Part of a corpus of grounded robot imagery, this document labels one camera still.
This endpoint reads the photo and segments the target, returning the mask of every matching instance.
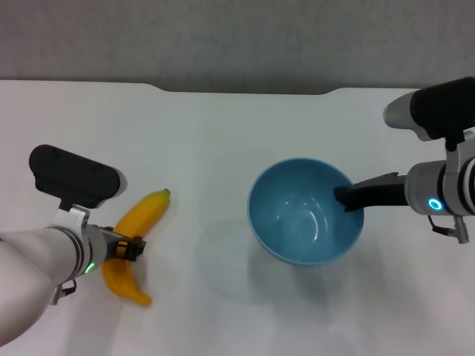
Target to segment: gray wall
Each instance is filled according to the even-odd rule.
[[[0,1],[2,79],[323,93],[474,74],[474,0]]]

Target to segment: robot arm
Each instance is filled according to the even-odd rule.
[[[61,199],[47,228],[0,234],[0,346],[28,330],[48,304],[76,291],[75,279],[111,258],[135,261],[140,237],[88,224],[89,210],[124,190],[119,171],[75,154],[39,146],[30,167],[40,191]],[[63,284],[73,287],[63,288]]]
[[[384,109],[392,128],[412,130],[422,141],[445,139],[445,160],[414,165],[406,176],[385,174],[335,189],[347,211],[373,205],[409,205],[428,215],[433,231],[468,242],[464,216],[475,215],[475,78],[408,93]],[[455,229],[435,226],[431,215],[452,215]]]

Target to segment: blue indicator light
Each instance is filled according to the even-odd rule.
[[[442,210],[442,204],[440,201],[438,201],[437,199],[434,199],[434,198],[430,198],[429,199],[429,206],[433,209],[433,210]]]

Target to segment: banana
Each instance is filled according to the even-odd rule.
[[[127,237],[144,237],[155,222],[165,213],[170,191],[155,191],[140,200],[116,225],[114,231]],[[109,289],[120,297],[144,306],[151,297],[142,293],[131,273],[131,261],[114,258],[102,264],[102,276]]]

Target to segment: white table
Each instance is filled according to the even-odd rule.
[[[322,159],[353,182],[443,159],[442,142],[385,125],[384,106],[408,91],[276,96],[0,82],[2,231],[53,217],[58,200],[34,188],[28,168],[42,143],[127,176],[128,190],[93,211],[92,223],[114,225],[150,191],[172,192],[134,265],[151,308],[112,295],[100,273],[84,276],[0,355],[473,355],[475,242],[432,233],[408,207],[368,208],[348,254],[296,268],[268,255],[246,218],[253,181],[281,159]]]

